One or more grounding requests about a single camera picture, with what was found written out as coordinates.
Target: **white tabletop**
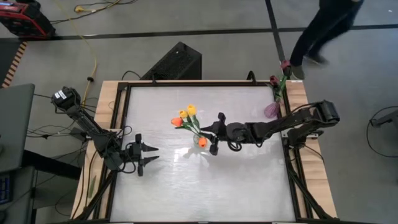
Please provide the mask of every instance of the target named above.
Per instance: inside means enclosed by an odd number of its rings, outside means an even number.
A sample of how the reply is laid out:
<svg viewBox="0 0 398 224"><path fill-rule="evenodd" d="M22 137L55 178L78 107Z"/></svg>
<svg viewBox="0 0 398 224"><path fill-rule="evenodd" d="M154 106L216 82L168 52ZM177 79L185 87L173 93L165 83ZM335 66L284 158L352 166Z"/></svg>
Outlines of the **white tabletop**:
<svg viewBox="0 0 398 224"><path fill-rule="evenodd" d="M144 176L118 174L112 222L294 221L280 134L261 148L244 144L240 152L219 143L217 156L194 146L193 134L174 129L170 120L188 104L198 110L201 127L268 122L264 108L274 101L264 86L133 87L126 125L159 151Z"/></svg>

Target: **red machine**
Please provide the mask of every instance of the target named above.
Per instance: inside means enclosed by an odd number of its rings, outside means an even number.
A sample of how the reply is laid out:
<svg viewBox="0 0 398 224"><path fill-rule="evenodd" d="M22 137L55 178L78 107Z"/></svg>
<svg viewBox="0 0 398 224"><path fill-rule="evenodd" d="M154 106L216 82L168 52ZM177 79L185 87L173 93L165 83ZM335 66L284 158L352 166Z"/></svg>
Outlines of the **red machine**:
<svg viewBox="0 0 398 224"><path fill-rule="evenodd" d="M0 22L18 37L49 39L55 34L37 4L0 2Z"/></svg>

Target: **wooden table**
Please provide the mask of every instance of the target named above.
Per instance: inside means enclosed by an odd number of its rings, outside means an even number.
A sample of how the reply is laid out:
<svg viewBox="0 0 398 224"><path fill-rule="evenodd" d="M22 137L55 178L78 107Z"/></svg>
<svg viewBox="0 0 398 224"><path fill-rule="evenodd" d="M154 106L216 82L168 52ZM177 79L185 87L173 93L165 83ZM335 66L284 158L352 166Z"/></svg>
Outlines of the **wooden table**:
<svg viewBox="0 0 398 224"><path fill-rule="evenodd" d="M101 93L99 94L99 100L97 104L96 114L95 114L95 121L104 129L109 129L111 125L112 113L113 113L113 105L116 98L116 92L118 83L122 81L105 81L103 82ZM187 82L185 80L178 80L174 82ZM206 80L195 80L194 82L208 82ZM245 82L241 80L212 80L210 82ZM307 95L305 93L304 85L300 81L288 81L286 84L287 87L287 94L289 96L289 103L290 108L293 110L294 108L308 103ZM122 92L120 107L118 114L122 114L123 111L123 104L124 104L124 92ZM116 120L116 127L120 127L121 124L121 116L118 116ZM320 153L319 143L317 140L308 140L307 145L312 149L318 151ZM83 195L81 197L80 206L77 208L76 217L82 212L83 207L86 203L86 192L88 186L88 171L89 171L89 164L91 158L95 152L95 147L92 141L88 143L87 153L85 157L85 168L82 172L84 172L84 185L82 184L83 175L80 176L80 181L78 185L78 189L76 192L75 203L73 205L73 212L75 212L78 202L80 201L81 191L83 189ZM323 165L322 160L316 155L314 152L303 148L300 150L300 155L303 164L303 170L305 179L307 182L307 188L317 200L317 202L322 206L322 208L331 216L336 216L336 210L333 203L333 199L331 197L330 188L328 178L326 176L325 166ZM101 177L103 167L103 160L100 156L95 155L94 160L91 165L91 175L90 175L90 185L93 184L93 193L88 197L87 203L89 203L92 197L95 195L96 191L98 190L99 186L99 179ZM300 207L301 217L306 217L305 213L305 206L303 202L303 197L301 191L297 189L298 195L298 202ZM109 188L104 193L104 197L102 198L101 202L101 210L99 213L99 218L105 218L106 215L106 206L108 203L108 195L109 195Z"/></svg>

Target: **black pants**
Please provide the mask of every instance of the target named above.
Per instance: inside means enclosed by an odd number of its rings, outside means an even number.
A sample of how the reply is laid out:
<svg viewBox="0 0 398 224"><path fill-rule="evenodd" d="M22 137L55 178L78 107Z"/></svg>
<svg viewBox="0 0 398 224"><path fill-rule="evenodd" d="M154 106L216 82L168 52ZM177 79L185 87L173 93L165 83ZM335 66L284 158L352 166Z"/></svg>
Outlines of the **black pants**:
<svg viewBox="0 0 398 224"><path fill-rule="evenodd" d="M349 31L363 0L320 0L320 8L293 49L290 63L299 66L305 54L316 55L332 39Z"/></svg>

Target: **white label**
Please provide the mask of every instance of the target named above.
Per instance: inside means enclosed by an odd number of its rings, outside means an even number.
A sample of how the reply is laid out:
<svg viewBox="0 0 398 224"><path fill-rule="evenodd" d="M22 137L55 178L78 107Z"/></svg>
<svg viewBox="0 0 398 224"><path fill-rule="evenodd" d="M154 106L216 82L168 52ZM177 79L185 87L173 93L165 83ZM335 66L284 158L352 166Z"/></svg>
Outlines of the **white label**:
<svg viewBox="0 0 398 224"><path fill-rule="evenodd" d="M62 90L58 91L58 93L61 95L62 99L66 99L67 98L67 96L65 96L65 94L63 94Z"/></svg>

